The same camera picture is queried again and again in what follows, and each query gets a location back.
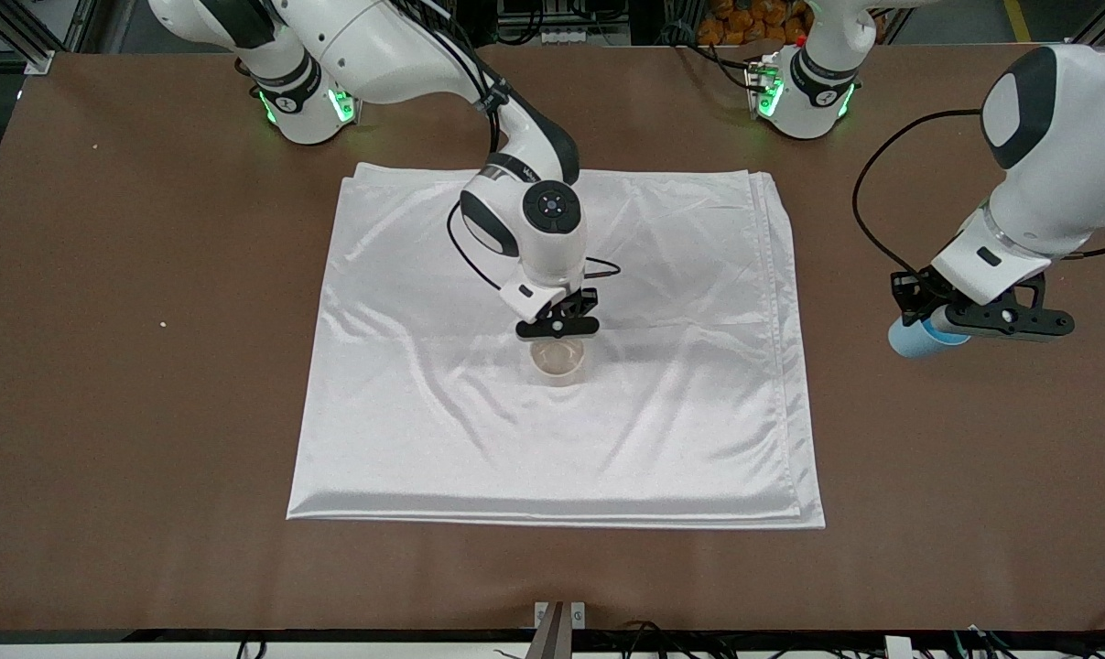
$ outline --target white cloth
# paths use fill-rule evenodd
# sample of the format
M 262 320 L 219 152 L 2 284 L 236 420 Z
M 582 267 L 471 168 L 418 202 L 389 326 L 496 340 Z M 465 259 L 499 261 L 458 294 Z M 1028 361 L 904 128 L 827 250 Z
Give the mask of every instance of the white cloth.
M 589 254 L 623 272 L 590 280 L 585 380 L 552 388 L 449 242 L 472 175 L 345 179 L 288 519 L 823 529 L 771 176 L 582 172 Z M 455 237 L 494 280 L 515 266 Z

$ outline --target brown table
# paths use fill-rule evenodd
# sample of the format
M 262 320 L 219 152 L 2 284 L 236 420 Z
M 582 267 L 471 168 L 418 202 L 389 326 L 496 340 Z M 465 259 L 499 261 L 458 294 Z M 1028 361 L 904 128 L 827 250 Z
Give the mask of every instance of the brown table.
M 476 167 L 485 124 L 430 97 L 293 146 L 225 55 L 62 55 L 0 150 L 0 629 L 509 627 L 548 598 L 593 626 L 1099 625 L 1105 258 L 1053 271 L 1066 341 L 906 362 L 891 263 L 849 210 L 883 138 L 975 107 L 1021 53 L 876 49 L 810 143 L 753 124 L 695 55 L 488 53 L 586 167 L 775 175 L 828 517 L 799 533 L 284 521 L 339 180 L 360 159 Z M 950 118 L 862 203 L 925 263 L 1000 179 L 976 121 Z

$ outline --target green light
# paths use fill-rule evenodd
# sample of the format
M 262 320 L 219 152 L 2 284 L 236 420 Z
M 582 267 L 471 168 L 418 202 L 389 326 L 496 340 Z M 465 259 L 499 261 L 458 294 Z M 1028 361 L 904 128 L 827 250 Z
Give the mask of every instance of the green light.
M 845 116 L 849 112 L 849 98 L 853 95 L 853 91 L 856 88 L 856 84 L 850 84 L 849 88 L 845 91 L 845 100 L 841 101 L 841 109 L 836 109 L 836 118 Z
M 766 117 L 772 116 L 772 113 L 776 112 L 776 104 L 778 104 L 779 97 L 781 97 L 782 93 L 783 81 L 777 80 L 775 87 L 769 88 L 768 92 L 764 92 L 760 95 L 760 114 Z
M 267 104 L 267 97 L 263 95 L 263 92 L 259 93 L 259 100 L 263 101 L 263 107 L 264 109 L 267 109 L 267 121 L 270 121 L 272 125 L 275 125 L 275 113 L 271 112 L 271 105 Z
M 328 100 L 334 104 L 336 108 L 336 116 L 339 121 L 351 121 L 352 118 L 352 101 L 349 100 L 347 92 L 335 92 L 329 88 Z

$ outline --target robotic arm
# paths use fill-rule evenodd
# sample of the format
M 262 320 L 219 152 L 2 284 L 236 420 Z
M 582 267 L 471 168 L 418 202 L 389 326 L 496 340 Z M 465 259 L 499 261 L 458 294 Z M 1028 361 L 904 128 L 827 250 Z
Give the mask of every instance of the robotic arm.
M 179 36 L 234 51 L 262 88 L 275 125 L 294 142 L 320 142 L 341 128 L 335 100 L 347 93 L 371 104 L 455 93 L 498 122 L 506 146 L 488 155 L 461 192 L 463 220 L 483 245 L 518 258 L 499 295 L 522 318 L 519 337 L 596 333 L 598 321 L 587 313 L 597 305 L 597 292 L 581 289 L 585 213 L 569 187 L 580 172 L 572 137 L 452 32 L 421 18 L 434 12 L 431 18 L 451 25 L 438 4 L 273 1 L 277 6 L 260 0 L 150 0 L 150 6 Z
M 801 45 L 786 45 L 748 71 L 751 112 L 782 134 L 812 139 L 845 116 L 857 67 L 873 49 L 871 8 L 920 8 L 934 0 L 809 0 L 815 22 Z
M 1105 49 L 1030 51 L 988 92 L 980 119 L 1007 177 L 930 266 L 892 275 L 903 317 L 890 342 L 904 356 L 971 335 L 1048 342 L 1074 328 L 1044 308 L 1042 273 L 1105 228 Z M 1017 301 L 1017 287 L 1033 300 Z

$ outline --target yellow tape strip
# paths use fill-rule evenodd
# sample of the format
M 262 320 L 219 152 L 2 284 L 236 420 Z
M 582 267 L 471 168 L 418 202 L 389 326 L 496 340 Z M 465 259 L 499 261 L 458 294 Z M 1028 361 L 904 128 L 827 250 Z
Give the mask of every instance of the yellow tape strip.
M 1027 43 L 1033 40 L 1024 22 L 1024 12 L 1020 11 L 1020 0 L 1003 0 L 1003 11 L 1008 13 L 1011 32 L 1017 35 L 1017 42 Z

